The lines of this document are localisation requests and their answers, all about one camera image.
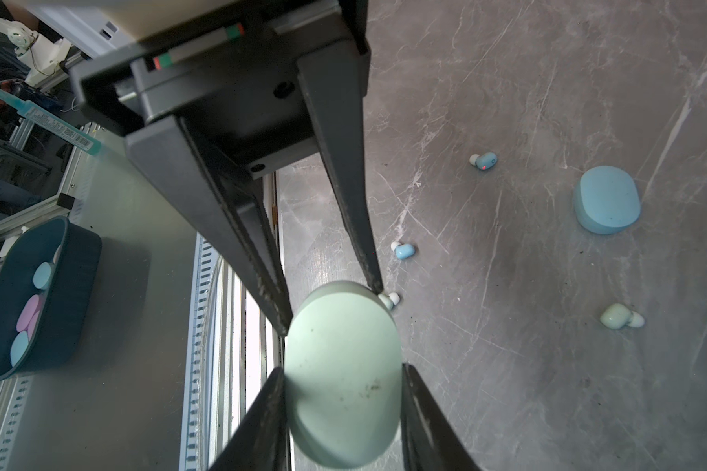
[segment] marble surface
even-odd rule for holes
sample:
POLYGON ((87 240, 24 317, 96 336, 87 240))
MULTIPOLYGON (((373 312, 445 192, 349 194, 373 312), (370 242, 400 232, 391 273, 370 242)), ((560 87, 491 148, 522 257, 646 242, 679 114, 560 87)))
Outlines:
MULTIPOLYGON (((707 1, 372 0, 368 27, 385 286, 405 358, 474 460, 707 469, 707 1), (469 166, 490 150, 495 168, 469 166), (642 198, 612 236, 571 205, 598 165, 642 198), (396 239, 417 255, 397 260, 396 239), (646 326, 605 329, 614 302, 646 326)), ((292 304, 363 283, 319 157, 279 191, 292 304)), ((398 439, 367 466, 402 468, 398 439)))

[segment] light blue earbud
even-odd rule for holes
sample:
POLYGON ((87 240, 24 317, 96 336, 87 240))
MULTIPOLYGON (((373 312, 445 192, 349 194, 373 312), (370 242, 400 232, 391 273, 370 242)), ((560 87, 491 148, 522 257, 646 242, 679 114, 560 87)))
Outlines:
POLYGON ((401 243, 399 240, 390 244, 390 249, 395 252, 399 260, 407 259, 416 253, 416 249, 410 243, 401 243))
POLYGON ((474 154, 469 157, 469 164, 474 165, 480 170, 487 170, 498 163, 498 156, 494 152, 487 152, 480 157, 479 154, 474 154))

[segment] plastic bin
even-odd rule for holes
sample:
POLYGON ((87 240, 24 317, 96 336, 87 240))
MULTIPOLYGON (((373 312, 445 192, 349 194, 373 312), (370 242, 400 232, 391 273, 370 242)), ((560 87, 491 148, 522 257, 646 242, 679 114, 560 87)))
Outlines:
POLYGON ((64 216, 26 231, 13 244, 0 270, 0 380, 52 368, 70 358, 84 324, 102 246, 97 234, 64 216), (35 269, 51 261, 58 246, 58 263, 42 292, 32 282, 35 269), (19 363, 11 367, 16 322, 28 298, 38 293, 44 296, 44 305, 35 333, 19 363))

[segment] cable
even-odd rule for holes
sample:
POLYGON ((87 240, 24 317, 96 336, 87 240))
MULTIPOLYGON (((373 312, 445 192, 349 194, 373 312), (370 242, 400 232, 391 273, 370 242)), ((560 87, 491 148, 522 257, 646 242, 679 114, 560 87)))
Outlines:
POLYGON ((47 148, 44 146, 44 144, 42 144, 42 141, 40 141, 39 138, 36 136, 32 136, 32 138, 37 141, 40 146, 42 146, 42 152, 47 153, 47 148))
POLYGON ((58 71, 59 64, 55 64, 55 70, 53 70, 53 73, 51 73, 49 75, 44 73, 43 71, 39 70, 39 67, 37 67, 37 62, 34 60, 34 52, 31 50, 34 47, 34 43, 36 43, 38 39, 39 39, 39 33, 37 33, 37 36, 34 38, 34 41, 32 41, 31 44, 28 45, 28 52, 31 54, 31 63, 34 64, 34 70, 41 73, 45 77, 52 77, 53 75, 55 75, 55 72, 58 71))
POLYGON ((71 108, 60 110, 61 113, 67 113, 69 111, 78 111, 78 108, 76 107, 76 97, 73 97, 73 101, 71 102, 71 108))

